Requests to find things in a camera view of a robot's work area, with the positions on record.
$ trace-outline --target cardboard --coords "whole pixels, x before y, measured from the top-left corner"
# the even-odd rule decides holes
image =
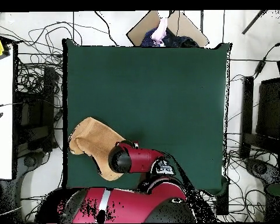
[[[133,45],[140,46],[145,34],[158,27],[159,23],[160,17],[157,11],[151,10],[127,33],[127,37]],[[180,12],[179,14],[179,10],[174,11],[174,13],[169,16],[168,29],[175,35],[177,33],[177,36],[191,37],[200,47],[205,47],[209,43],[207,37],[193,24],[193,22],[191,22],[191,20],[188,19],[188,17],[185,16],[184,13]]]

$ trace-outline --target white desk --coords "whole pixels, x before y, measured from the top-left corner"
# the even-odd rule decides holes
[[[0,60],[0,104],[12,103],[13,51]],[[0,107],[0,179],[12,178],[12,105]]]

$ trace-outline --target green table surface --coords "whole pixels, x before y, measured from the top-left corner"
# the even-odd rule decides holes
[[[198,189],[220,191],[226,64],[217,49],[68,48],[68,135],[96,118],[139,146],[173,155]],[[86,155],[68,152],[69,187],[133,189],[140,174],[106,181]]]

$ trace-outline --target dark clothing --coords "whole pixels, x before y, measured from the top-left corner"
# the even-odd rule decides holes
[[[156,29],[157,27],[145,34],[144,39],[142,40],[142,43],[140,45],[141,47],[158,47],[158,45],[155,44],[151,38],[151,35],[155,32]]]
[[[167,35],[162,40],[166,47],[179,47],[179,48],[190,48],[199,47],[199,45],[190,37],[187,36],[175,36],[167,32]]]

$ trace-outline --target floor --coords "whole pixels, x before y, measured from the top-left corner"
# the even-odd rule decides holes
[[[181,10],[185,15],[195,24],[198,28],[201,27],[201,14],[198,10]],[[204,11],[203,33],[207,36],[209,44],[207,48],[214,48],[221,42],[232,43],[231,62],[230,62],[230,78],[236,75],[253,75],[254,70],[258,64],[258,60],[261,60],[268,50],[280,42],[280,10],[269,10],[264,16],[259,18],[252,28],[245,34],[242,31],[251,22],[259,10],[206,10]],[[102,16],[110,26],[110,34],[112,38],[120,46],[132,46],[129,39],[126,37],[127,31],[134,27],[138,21],[148,12],[148,10],[141,11],[129,11],[129,12],[101,12]],[[47,27],[48,32],[52,31],[56,27],[62,27],[54,30],[50,33],[50,42],[54,44],[57,49],[62,49],[61,39],[71,38],[78,44],[83,45],[113,45],[113,42],[109,39],[108,35],[104,32],[108,32],[106,24],[99,19],[94,12],[30,12],[30,13],[1,13],[0,14],[0,35],[5,37],[13,37],[8,35],[14,35],[16,33],[21,39],[34,40],[37,42],[46,44],[45,36],[40,35],[43,28],[47,25],[53,24],[53,26]],[[41,44],[36,44],[37,48],[43,53],[49,53],[49,49]],[[33,47],[19,44],[19,53],[35,53],[36,50]],[[29,54],[20,54],[20,59],[23,62],[30,62]],[[37,56],[32,56],[33,61],[38,61]],[[280,60],[280,47],[275,47],[268,55],[267,62],[262,73],[257,77],[254,82],[254,102],[258,102],[258,88],[262,80],[279,77],[277,64],[275,61]],[[229,109],[228,119],[239,114],[241,112],[242,104],[242,81],[234,80],[230,83],[230,95],[229,95]],[[256,127],[256,114],[257,106],[253,111],[253,131]],[[235,133],[228,135],[228,150],[235,150],[238,146],[240,132],[240,114],[233,118],[228,123],[228,133]],[[61,130],[55,131],[55,137],[59,146],[62,148],[62,133]],[[276,160],[269,161],[272,164],[276,164]],[[22,198],[41,196],[49,193],[57,188],[61,179],[62,172],[62,152],[60,149],[55,149],[50,156],[49,161],[39,167],[37,170],[30,172],[23,182]],[[236,169],[230,167],[229,177],[233,179],[244,193],[251,189],[263,190],[262,184],[259,180],[250,176],[244,168],[237,166]],[[240,197],[240,190],[236,185],[230,185],[230,206],[229,211],[241,210],[243,206],[242,199],[232,200]],[[258,192],[249,193],[247,197],[251,204],[265,204],[265,198]],[[27,215],[40,201],[22,201],[23,202],[23,216]],[[261,210],[255,209],[254,220],[262,221],[263,215],[259,213]],[[247,218],[244,214],[230,214],[223,218],[219,216],[219,219],[226,221],[253,221],[251,218]]]

